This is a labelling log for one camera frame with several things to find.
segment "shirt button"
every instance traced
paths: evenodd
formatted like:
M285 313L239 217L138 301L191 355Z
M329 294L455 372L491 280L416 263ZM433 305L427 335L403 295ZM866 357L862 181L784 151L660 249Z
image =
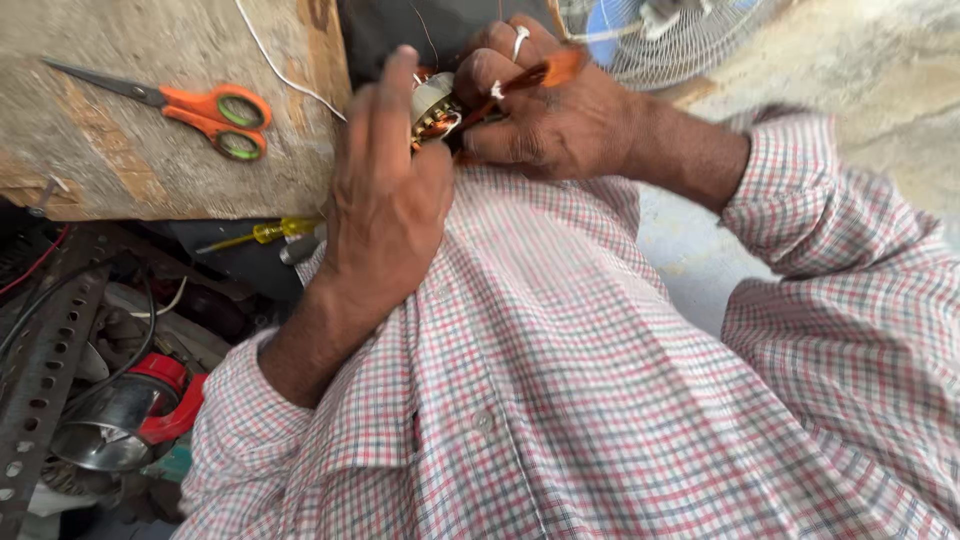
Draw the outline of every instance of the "shirt button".
M481 410L473 414L473 428L484 434L493 432L493 414L488 410Z
M437 299L438 302L446 302L450 298L450 291L446 287L440 287L439 289L433 291L433 297Z

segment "man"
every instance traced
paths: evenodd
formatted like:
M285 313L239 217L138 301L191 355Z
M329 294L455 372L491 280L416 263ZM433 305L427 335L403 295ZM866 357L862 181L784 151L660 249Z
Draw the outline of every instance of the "man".
M457 92L559 47L495 23ZM958 258L827 118L714 126L591 66L508 95L465 140L498 167L455 173L410 158L416 64L353 103L297 311L206 384L180 537L960 533ZM722 341L637 250L637 181L783 275Z

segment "silver ring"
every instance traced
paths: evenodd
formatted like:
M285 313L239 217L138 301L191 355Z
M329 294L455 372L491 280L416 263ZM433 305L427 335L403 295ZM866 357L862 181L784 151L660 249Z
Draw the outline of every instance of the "silver ring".
M527 37L530 37L530 31L527 30L525 26L516 26L516 41L514 41L514 58L513 61L516 62L516 57L520 54L520 45L523 43L523 40Z

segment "scissors handle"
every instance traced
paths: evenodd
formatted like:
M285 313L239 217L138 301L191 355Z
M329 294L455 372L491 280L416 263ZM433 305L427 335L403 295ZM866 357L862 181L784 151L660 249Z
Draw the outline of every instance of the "scissors handle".
M166 106L160 112L164 116L176 118L204 132L213 147L228 158L241 161L253 161L267 154L267 139L260 132L235 128L230 124L200 116L195 112L178 107ZM246 144L237 144L236 137L246 139Z
M218 85L207 94L195 94L161 86L167 100L161 112L204 132L213 147L235 160L259 160L267 153L260 131L270 125L271 111L263 99L238 85ZM245 118L228 108L231 100L242 102L254 118ZM236 137L246 139L246 144Z
M161 86L160 93L167 99L167 107L188 110L235 128L261 131L270 125L270 106L263 98L240 85L216 85L206 94L195 94ZM239 102L252 113L253 118L244 118L230 110L230 102Z

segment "scissors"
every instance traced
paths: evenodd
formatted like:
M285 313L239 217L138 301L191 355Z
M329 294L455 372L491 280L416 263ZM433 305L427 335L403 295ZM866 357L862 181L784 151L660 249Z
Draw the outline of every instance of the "scissors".
M253 161L263 158L267 153L267 140L260 132L270 125L270 106L263 98L242 86L217 85L206 94L195 94L169 86L151 88L50 58L44 58L43 61L88 83L145 105L159 107L164 116L176 118L204 132L213 147L228 158ZM228 108L228 104L240 106L253 118L237 114Z

